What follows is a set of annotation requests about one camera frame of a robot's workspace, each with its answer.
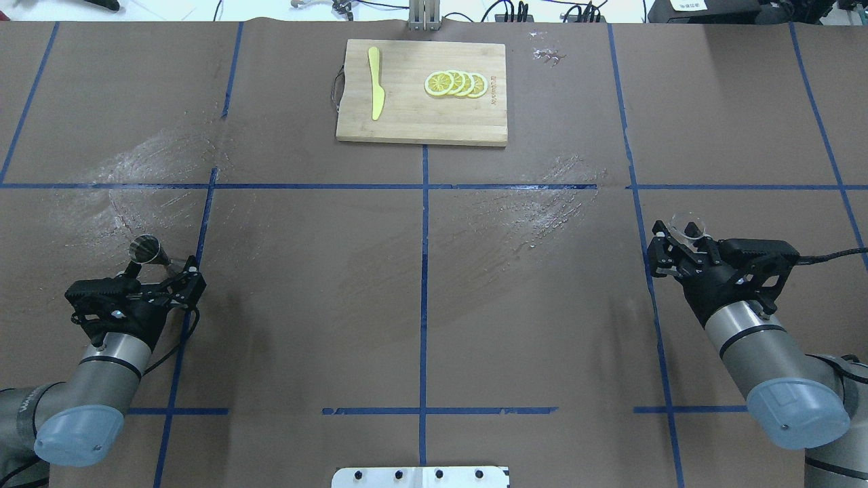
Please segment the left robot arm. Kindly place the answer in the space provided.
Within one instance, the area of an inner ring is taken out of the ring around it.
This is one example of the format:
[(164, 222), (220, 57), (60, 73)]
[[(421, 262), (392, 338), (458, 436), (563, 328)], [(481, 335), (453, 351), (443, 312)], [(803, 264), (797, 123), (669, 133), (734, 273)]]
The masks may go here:
[(139, 262), (119, 274), (75, 281), (65, 291), (72, 323), (89, 339), (69, 381), (2, 391), (2, 485), (46, 487), (52, 466), (105, 459), (124, 427), (173, 310), (198, 313), (207, 287), (190, 256), (170, 277), (142, 283)]

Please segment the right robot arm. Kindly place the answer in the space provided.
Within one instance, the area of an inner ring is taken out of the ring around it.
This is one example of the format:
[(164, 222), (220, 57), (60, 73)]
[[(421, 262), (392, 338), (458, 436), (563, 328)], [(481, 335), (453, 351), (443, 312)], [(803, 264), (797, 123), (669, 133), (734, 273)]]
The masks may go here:
[(657, 220), (647, 248), (655, 278), (672, 276), (772, 444), (803, 451), (806, 487), (867, 485), (866, 364), (805, 353), (778, 320), (791, 271), (866, 252), (803, 256), (781, 240), (715, 240), (698, 220)]

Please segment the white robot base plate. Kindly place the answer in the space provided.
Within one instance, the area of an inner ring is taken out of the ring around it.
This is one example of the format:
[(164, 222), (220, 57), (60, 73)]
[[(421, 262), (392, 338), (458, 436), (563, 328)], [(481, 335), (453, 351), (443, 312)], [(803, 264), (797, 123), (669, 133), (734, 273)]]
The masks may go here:
[(511, 487), (501, 466), (348, 467), (334, 473), (332, 487)]

